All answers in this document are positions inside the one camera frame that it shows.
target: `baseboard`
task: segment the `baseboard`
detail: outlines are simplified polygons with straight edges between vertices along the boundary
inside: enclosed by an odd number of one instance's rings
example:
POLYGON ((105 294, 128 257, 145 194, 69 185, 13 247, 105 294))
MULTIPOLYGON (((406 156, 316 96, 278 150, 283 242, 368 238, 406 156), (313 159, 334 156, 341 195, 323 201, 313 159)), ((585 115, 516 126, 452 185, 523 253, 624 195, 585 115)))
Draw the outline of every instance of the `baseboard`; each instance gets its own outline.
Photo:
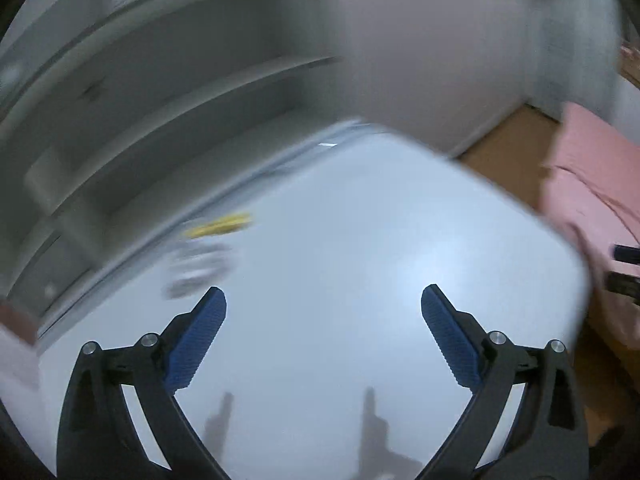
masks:
POLYGON ((495 114, 491 115, 487 120, 480 123, 475 129, 462 140, 457 143, 446 155, 449 158, 456 158, 466 152, 478 140, 482 139, 486 134, 493 130, 498 124, 514 113, 518 108, 527 102, 524 95, 517 96, 502 106, 495 114))

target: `table surface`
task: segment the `table surface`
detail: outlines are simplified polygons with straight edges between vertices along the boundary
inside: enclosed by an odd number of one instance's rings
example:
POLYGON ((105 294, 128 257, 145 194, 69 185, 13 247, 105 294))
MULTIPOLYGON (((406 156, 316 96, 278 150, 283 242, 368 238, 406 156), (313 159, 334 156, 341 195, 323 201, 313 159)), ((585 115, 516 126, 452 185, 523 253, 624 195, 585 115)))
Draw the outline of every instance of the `table surface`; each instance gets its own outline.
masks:
MULTIPOLYGON (((338 145, 240 210, 254 224, 225 235, 234 265, 212 283, 227 318, 176 394, 233 479, 413 479, 470 399, 422 319, 430 283, 516 344, 577 336, 587 292, 578 254, 491 184, 401 136, 338 145)), ((83 343, 130 346, 206 290, 168 299, 172 257, 159 254, 41 356, 52 438, 83 343)), ((125 390, 149 457, 165 464, 125 390)))

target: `pink blanket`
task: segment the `pink blanket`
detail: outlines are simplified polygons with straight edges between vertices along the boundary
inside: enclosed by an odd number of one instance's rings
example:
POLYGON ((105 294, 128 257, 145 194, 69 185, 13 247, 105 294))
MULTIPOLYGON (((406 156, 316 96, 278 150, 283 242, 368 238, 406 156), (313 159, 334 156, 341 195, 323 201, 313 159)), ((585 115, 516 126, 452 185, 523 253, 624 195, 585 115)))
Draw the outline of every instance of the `pink blanket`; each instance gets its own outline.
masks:
POLYGON ((640 245, 640 146, 567 103, 545 166, 551 173, 542 187, 544 215, 587 257, 613 335, 640 349, 640 308, 602 286, 607 270, 640 276, 640 267, 610 257, 614 244, 640 245))

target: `brown floor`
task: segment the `brown floor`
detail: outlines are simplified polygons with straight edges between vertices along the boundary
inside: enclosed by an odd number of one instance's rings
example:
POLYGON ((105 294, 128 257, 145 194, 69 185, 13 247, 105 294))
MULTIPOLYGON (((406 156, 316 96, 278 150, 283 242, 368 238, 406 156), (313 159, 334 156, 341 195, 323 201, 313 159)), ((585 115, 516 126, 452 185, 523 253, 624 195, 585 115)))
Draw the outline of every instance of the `brown floor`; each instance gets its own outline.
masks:
MULTIPOLYGON (((540 165, 558 126, 523 106, 460 156, 460 161, 536 210, 540 181, 545 177, 540 165)), ((592 298, 593 307, 597 307, 596 298, 592 298)), ((593 445, 604 431, 632 415, 634 403, 623 386, 620 361, 587 324, 575 349, 575 371, 593 445)))

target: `yellow marker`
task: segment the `yellow marker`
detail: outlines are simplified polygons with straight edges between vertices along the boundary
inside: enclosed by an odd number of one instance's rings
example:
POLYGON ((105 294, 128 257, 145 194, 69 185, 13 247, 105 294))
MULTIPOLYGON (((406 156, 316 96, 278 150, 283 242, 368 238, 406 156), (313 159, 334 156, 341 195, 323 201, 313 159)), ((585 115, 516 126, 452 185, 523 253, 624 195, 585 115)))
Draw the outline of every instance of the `yellow marker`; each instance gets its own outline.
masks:
POLYGON ((239 213, 235 215, 223 216, 208 224, 200 225, 189 229, 185 235, 189 238, 200 238, 203 236, 223 235, 232 233, 249 227, 251 215, 249 213, 239 213))

